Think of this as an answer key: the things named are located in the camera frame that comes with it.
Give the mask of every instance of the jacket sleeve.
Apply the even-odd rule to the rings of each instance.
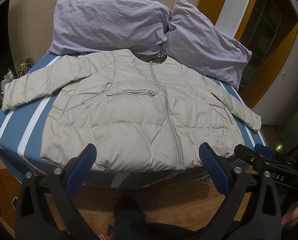
[[[2,110],[12,109],[34,99],[50,95],[71,81],[89,77],[108,63],[104,53],[97,57],[63,56],[50,66],[13,80],[5,85]]]
[[[250,108],[243,105],[238,99],[230,95],[224,88],[217,85],[212,79],[201,76],[203,86],[218,100],[220,100],[231,114],[244,121],[254,131],[260,130],[262,126],[261,117],[255,114]]]

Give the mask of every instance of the jacket pocket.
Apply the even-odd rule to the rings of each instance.
[[[121,93],[115,93],[115,94],[107,94],[107,97],[114,97],[114,96],[120,96],[120,95],[134,95],[134,96],[151,96],[154,97],[155,94],[154,93],[150,93],[150,92],[132,92],[132,91],[126,91],[126,92],[121,92]]]

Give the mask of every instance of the mattress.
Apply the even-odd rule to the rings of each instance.
[[[71,54],[74,57],[83,55],[80,53]],[[60,57],[55,54],[44,55],[30,69],[29,73],[51,65]],[[234,88],[220,81],[214,81],[244,104]],[[55,165],[40,159],[39,155],[44,124],[58,93],[59,91],[5,112],[0,111],[0,159],[20,182],[28,171],[41,175],[47,174],[55,168]],[[234,119],[247,147],[253,149],[257,143],[267,145],[261,131],[254,132],[240,119]],[[239,165],[244,170],[249,167],[249,164],[239,158],[231,157],[229,160],[233,167]],[[181,171],[135,173],[91,171],[85,181],[85,185],[133,189],[151,185],[166,186],[180,181],[194,181],[198,179],[210,181],[203,166]]]

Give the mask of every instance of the lavender pillow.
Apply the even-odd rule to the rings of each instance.
[[[199,10],[185,0],[177,0],[171,13],[168,56],[205,76],[227,82],[236,90],[251,51],[219,31]]]
[[[159,55],[170,9],[149,0],[58,0],[53,17],[55,54],[130,49]]]

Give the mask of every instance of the blue textured pad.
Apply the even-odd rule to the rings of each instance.
[[[263,155],[266,158],[271,158],[271,159],[276,158],[275,151],[267,148],[266,146],[263,146],[262,144],[257,143],[254,147],[254,150],[255,150],[256,153],[259,153],[259,154]]]
[[[96,157],[96,147],[94,145],[88,147],[80,161],[76,164],[67,178],[67,196],[74,196],[80,191],[86,176],[88,175],[89,171],[92,168],[92,165],[95,162]]]
[[[206,143],[200,145],[199,157],[218,192],[227,195],[230,192],[230,178]]]

